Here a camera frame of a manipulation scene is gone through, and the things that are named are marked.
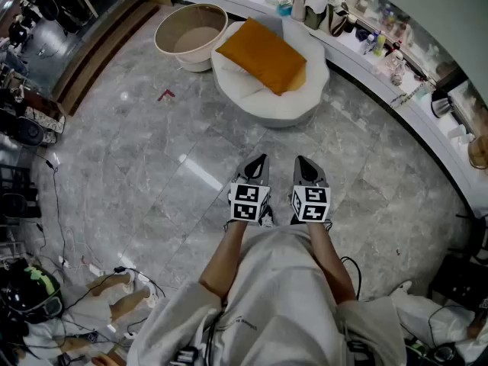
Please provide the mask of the person's left forearm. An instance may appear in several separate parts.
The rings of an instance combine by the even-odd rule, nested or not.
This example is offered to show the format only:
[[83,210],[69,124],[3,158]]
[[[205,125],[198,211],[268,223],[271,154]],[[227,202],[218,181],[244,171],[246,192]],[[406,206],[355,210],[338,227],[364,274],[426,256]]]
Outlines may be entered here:
[[225,231],[215,253],[198,279],[198,283],[220,299],[223,308],[239,266],[242,240],[247,222],[233,221]]

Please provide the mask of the pile of bags and clothes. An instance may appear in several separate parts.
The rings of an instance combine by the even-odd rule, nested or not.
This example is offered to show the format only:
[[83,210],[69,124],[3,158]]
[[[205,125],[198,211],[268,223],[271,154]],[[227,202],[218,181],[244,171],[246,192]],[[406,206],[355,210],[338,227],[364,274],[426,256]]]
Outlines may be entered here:
[[[277,9],[268,0],[182,0],[193,3],[219,5],[225,11],[242,18],[259,14],[277,15]],[[407,72],[401,86],[396,87],[384,75],[375,75],[371,69],[379,60],[372,53],[362,55],[360,43],[354,34],[343,34],[337,38],[321,30],[311,30],[310,34],[325,47],[326,59],[358,80],[377,97],[387,103],[387,110],[416,132],[421,141],[435,154],[447,170],[454,185],[460,189],[462,197],[470,209],[478,213],[488,213],[488,170],[474,168],[468,158],[468,146],[456,143],[448,134],[458,123],[450,114],[437,118],[432,113],[431,97],[412,96],[403,104],[393,105],[394,99],[409,95],[418,86],[411,72]]]

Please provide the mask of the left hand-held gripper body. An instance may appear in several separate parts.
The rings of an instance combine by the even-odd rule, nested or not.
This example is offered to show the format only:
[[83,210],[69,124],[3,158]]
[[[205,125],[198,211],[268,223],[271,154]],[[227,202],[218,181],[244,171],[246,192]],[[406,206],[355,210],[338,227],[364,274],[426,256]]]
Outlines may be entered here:
[[268,206],[271,189],[263,185],[233,182],[230,185],[230,219],[258,222]]

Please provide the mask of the white round chair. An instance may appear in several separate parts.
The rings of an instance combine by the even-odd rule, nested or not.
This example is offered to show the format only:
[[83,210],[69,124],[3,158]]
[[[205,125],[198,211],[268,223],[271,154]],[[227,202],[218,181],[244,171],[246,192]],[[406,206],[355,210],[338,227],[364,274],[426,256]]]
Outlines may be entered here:
[[281,21],[283,38],[307,61],[305,82],[295,91],[274,94],[250,74],[225,69],[230,60],[217,52],[242,22],[232,23],[211,51],[213,77],[218,90],[242,112],[266,127],[289,127],[311,116],[322,101],[329,81],[324,46],[291,19]]

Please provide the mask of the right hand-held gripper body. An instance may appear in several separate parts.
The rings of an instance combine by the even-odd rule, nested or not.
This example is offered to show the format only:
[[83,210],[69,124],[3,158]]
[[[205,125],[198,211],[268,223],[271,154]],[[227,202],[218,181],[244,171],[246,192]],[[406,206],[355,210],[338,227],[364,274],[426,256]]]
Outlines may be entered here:
[[330,208],[329,187],[295,185],[291,206],[301,222],[325,223]]

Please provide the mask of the green bag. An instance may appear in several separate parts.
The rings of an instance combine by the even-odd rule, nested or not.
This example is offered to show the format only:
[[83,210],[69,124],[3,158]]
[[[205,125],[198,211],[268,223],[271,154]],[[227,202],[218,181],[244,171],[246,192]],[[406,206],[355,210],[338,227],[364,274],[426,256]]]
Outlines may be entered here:
[[320,13],[316,13],[310,6],[305,7],[304,25],[312,30],[317,30],[326,16],[326,8]]

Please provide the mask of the black office chair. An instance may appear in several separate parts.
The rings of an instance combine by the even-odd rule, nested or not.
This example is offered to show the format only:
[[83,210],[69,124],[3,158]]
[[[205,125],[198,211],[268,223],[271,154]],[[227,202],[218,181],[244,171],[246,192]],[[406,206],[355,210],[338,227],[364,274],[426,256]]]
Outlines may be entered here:
[[32,5],[38,7],[42,16],[48,21],[56,21],[59,9],[54,0],[28,0]]

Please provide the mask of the wooden step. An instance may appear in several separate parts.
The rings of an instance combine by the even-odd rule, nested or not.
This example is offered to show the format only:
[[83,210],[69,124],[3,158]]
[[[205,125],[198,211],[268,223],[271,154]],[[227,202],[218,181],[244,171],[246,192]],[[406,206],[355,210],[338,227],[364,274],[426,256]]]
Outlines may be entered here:
[[159,9],[155,2],[123,0],[98,22],[53,87],[64,114],[75,114],[107,64]]

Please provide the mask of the person's grey shirt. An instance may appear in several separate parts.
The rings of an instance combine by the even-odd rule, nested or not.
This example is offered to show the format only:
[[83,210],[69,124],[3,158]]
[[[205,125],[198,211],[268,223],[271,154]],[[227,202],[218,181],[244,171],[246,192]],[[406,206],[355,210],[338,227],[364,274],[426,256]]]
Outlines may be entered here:
[[220,299],[189,281],[153,309],[127,366],[404,366],[389,297],[339,305],[313,255],[307,225],[248,224],[236,277]]

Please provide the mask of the black green helmet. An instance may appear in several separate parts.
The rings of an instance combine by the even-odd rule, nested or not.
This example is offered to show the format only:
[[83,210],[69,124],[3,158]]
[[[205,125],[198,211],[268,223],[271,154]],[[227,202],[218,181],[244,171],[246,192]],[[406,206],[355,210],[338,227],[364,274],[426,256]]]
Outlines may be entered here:
[[2,297],[15,316],[30,324],[62,316],[65,309],[60,283],[36,265],[11,269]]

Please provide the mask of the person's right forearm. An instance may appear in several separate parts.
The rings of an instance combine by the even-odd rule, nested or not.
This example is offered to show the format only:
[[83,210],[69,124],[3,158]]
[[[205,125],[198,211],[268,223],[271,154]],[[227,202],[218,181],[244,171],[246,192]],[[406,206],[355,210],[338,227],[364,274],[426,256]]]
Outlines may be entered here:
[[323,223],[307,223],[314,258],[323,271],[337,305],[356,299],[353,283]]

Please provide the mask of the black case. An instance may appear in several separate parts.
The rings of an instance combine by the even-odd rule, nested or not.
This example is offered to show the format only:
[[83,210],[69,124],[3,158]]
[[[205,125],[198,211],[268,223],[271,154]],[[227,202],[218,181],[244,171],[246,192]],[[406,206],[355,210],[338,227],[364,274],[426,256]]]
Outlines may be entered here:
[[429,284],[428,295],[433,293],[471,311],[488,310],[488,267],[447,255]]

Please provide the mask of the round beige basket table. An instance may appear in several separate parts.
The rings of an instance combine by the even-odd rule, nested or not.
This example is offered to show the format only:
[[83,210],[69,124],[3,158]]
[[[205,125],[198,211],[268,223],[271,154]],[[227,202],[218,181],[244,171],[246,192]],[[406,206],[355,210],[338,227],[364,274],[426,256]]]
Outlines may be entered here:
[[211,68],[211,50],[227,25],[227,13],[217,5],[186,5],[162,21],[154,43],[161,53],[176,58],[183,69],[203,72]]

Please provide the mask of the orange cushion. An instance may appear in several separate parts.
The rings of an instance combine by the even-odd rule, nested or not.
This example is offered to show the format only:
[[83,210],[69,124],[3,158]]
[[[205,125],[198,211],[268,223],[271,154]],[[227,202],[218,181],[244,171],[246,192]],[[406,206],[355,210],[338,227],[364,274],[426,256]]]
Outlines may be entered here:
[[307,79],[307,61],[275,32],[248,18],[217,52],[274,94],[296,91]]

